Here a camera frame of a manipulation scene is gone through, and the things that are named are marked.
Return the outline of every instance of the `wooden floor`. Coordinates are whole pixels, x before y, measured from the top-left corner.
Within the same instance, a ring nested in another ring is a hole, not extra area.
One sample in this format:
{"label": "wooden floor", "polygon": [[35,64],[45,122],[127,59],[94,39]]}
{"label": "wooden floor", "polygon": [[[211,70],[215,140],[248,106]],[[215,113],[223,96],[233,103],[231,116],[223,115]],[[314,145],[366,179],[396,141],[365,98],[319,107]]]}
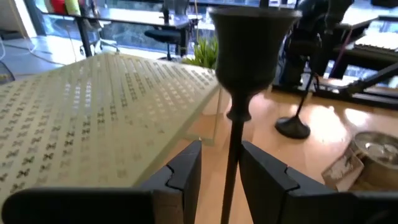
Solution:
{"label": "wooden floor", "polygon": [[[373,130],[398,136],[397,111],[312,97],[300,116],[311,128],[310,137],[303,141],[285,138],[275,130],[274,123],[282,116],[292,116],[298,102],[296,96],[281,93],[255,96],[244,139],[319,182],[323,182],[322,170],[343,153],[354,133]],[[199,118],[191,131],[210,136],[214,118]],[[219,119],[216,144],[203,146],[197,224],[220,222],[231,125],[223,115]],[[189,143],[181,140],[169,159]],[[230,223],[252,223],[239,172],[236,180]]]}

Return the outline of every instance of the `perforated tray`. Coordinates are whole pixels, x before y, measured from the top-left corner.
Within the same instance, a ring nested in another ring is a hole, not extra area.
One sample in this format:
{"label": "perforated tray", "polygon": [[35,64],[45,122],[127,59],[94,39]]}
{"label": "perforated tray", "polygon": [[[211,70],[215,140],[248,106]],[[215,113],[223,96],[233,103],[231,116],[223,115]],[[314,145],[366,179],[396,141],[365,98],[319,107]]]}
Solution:
{"label": "perforated tray", "polygon": [[101,54],[0,87],[0,203],[28,187],[139,183],[217,85],[212,70]]}

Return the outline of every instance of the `keyboard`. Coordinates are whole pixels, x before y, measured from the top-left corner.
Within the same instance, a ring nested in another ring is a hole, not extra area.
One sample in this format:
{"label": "keyboard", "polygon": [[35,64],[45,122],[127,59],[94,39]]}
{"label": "keyboard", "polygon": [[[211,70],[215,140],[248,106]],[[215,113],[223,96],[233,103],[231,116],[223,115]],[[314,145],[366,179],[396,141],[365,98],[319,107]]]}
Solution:
{"label": "keyboard", "polygon": [[357,40],[354,47],[398,57],[398,34],[391,32],[369,34]]}

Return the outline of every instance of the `black base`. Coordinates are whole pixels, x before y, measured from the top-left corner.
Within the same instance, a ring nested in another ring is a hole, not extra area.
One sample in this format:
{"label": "black base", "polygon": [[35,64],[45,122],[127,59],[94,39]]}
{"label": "black base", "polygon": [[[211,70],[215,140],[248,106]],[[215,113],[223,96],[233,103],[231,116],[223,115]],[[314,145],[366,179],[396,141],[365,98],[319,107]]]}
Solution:
{"label": "black base", "polygon": [[275,128],[283,136],[292,139],[306,139],[311,133],[310,127],[303,124],[298,116],[279,118],[276,121]]}

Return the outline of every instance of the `black cable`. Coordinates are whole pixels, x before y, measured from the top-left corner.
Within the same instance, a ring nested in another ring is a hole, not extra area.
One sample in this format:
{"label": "black cable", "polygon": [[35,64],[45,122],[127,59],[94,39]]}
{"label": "black cable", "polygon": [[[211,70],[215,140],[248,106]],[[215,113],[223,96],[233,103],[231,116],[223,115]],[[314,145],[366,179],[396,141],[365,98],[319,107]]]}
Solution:
{"label": "black cable", "polygon": [[13,72],[8,68],[8,66],[3,61],[0,61],[0,63],[4,66],[4,68],[6,68],[9,75],[11,76],[12,81],[15,81],[15,76],[14,76]]}

